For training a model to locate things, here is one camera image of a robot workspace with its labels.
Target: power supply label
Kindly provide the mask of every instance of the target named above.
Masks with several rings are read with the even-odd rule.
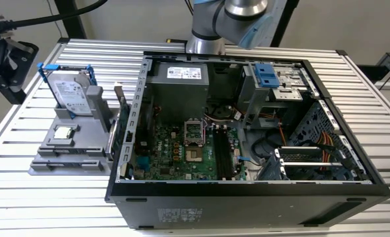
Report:
[[[75,81],[63,80],[56,81],[55,85],[67,110],[76,115],[91,115],[91,109],[82,85]]]
[[[199,222],[202,208],[158,208],[161,222]]]
[[[167,69],[167,78],[201,80],[201,68],[170,67]]]

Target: ram slot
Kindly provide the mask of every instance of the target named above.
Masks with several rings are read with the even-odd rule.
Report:
[[[215,129],[213,132],[214,154],[217,160],[217,172],[219,180],[231,180],[233,178],[233,159],[230,156],[230,144],[227,130]]]

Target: motherboard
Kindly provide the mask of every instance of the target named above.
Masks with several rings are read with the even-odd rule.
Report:
[[[229,165],[230,180],[246,180],[245,166],[239,162],[241,143],[235,129],[221,129],[226,132],[227,148],[215,147],[218,142],[214,127],[202,129],[195,125],[157,126],[154,147],[150,157],[138,157],[135,178],[145,180],[222,180],[223,163]],[[186,138],[202,139],[202,144],[189,143]],[[221,162],[218,154],[226,160]]]

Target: aluminum extrusion table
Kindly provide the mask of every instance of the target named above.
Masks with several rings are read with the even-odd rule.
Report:
[[[133,101],[143,51],[185,52],[179,43],[141,43],[72,39],[59,43],[46,61],[66,66],[91,64],[110,106],[122,82]],[[333,50],[261,47],[237,56],[307,59],[333,96],[350,128],[390,185],[390,103],[349,56]],[[390,236],[390,199],[329,229],[229,229],[135,231],[116,207],[103,200],[108,176],[30,176],[27,170],[55,118],[55,99],[39,75],[28,97],[0,123],[0,236]]]

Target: black computer chassis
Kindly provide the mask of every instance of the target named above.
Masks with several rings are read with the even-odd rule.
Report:
[[[114,161],[108,181],[106,201],[115,202],[133,229],[206,229],[206,228],[290,228],[290,227],[329,227],[376,204],[390,198],[390,189],[366,156],[365,150],[353,135],[352,129],[331,100],[331,95],[307,60],[286,60],[271,57],[239,57],[170,52],[145,52],[145,58],[162,62],[183,62],[193,59],[215,59],[222,62],[254,63],[275,60],[279,62],[301,63],[319,90],[334,118],[340,124],[353,149],[368,171],[373,184],[177,184],[166,182],[116,183],[119,159]],[[294,218],[291,208],[302,206]],[[166,223],[158,225],[158,213],[182,212],[182,207],[194,207],[203,215],[195,221]]]

